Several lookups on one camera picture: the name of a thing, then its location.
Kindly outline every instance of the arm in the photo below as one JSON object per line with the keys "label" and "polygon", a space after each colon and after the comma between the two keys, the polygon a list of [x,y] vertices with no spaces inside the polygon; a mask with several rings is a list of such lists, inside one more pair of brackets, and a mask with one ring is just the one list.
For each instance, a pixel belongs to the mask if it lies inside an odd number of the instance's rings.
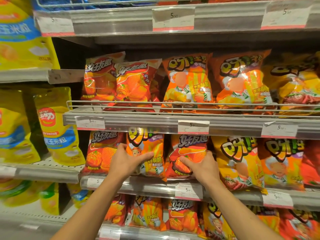
{"label": "arm", "polygon": [[114,195],[136,167],[153,157],[153,152],[138,157],[129,156],[126,145],[120,144],[111,160],[110,170],[102,184],[51,240],[95,239],[108,212]]}
{"label": "arm", "polygon": [[238,200],[220,181],[218,163],[212,152],[194,163],[187,158],[180,158],[187,165],[197,180],[209,192],[223,217],[228,222],[238,240],[282,240],[283,238],[265,225],[259,218]]}

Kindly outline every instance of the left hand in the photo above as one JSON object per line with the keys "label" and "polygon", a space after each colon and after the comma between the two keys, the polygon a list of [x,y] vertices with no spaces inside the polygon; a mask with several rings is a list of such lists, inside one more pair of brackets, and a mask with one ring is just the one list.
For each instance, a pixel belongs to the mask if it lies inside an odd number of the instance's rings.
{"label": "left hand", "polygon": [[140,156],[130,156],[126,153],[126,144],[118,145],[116,153],[111,158],[108,176],[119,179],[121,183],[125,181],[141,163],[153,158],[153,152],[147,152]]}

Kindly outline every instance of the right hand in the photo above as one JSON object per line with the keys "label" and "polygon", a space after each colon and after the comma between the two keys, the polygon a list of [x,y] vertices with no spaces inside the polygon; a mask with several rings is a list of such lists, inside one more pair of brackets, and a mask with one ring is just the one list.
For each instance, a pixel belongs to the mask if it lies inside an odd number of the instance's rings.
{"label": "right hand", "polygon": [[180,157],[180,161],[193,171],[195,178],[205,188],[213,183],[222,183],[220,181],[218,163],[214,160],[211,151],[207,151],[205,157],[198,163],[194,163],[186,157]]}

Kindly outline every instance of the hand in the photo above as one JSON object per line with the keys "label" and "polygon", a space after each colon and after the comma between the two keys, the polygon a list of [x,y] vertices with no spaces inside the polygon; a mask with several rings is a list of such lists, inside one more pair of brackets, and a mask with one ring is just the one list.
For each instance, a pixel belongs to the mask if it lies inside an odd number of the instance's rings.
{"label": "hand", "polygon": [[119,179],[121,184],[125,181],[137,168],[137,166],[154,156],[153,152],[148,152],[140,156],[130,156],[126,152],[126,144],[118,145],[116,153],[111,158],[108,176]]}
{"label": "hand", "polygon": [[194,163],[186,157],[180,157],[180,161],[193,171],[195,178],[205,188],[212,183],[221,183],[218,163],[214,160],[211,151],[207,151],[205,157],[198,163]]}

